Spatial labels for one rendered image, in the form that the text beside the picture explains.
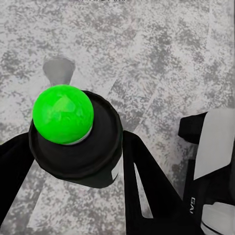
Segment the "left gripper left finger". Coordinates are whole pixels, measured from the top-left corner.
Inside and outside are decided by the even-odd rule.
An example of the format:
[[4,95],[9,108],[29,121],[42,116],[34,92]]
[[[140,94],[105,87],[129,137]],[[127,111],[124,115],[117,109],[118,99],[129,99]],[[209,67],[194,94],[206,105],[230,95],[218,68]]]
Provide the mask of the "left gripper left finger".
[[0,226],[34,160],[28,133],[0,145]]

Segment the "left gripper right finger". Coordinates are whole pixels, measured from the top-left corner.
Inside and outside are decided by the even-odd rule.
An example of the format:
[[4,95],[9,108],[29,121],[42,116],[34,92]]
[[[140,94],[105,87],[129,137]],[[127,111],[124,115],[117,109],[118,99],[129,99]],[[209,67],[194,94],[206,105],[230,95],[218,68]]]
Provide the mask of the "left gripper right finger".
[[[123,131],[126,235],[205,235],[141,138]],[[134,163],[153,218],[142,216]]]

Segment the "insectifuge atomizer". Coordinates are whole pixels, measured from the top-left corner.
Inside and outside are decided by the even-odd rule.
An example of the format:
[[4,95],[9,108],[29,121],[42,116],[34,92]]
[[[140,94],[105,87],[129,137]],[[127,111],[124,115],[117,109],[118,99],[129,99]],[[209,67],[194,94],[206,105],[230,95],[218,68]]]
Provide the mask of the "insectifuge atomizer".
[[40,168],[58,180],[106,188],[118,176],[123,126],[119,113],[99,94],[70,86],[73,62],[47,60],[42,69],[53,87],[37,98],[28,132]]

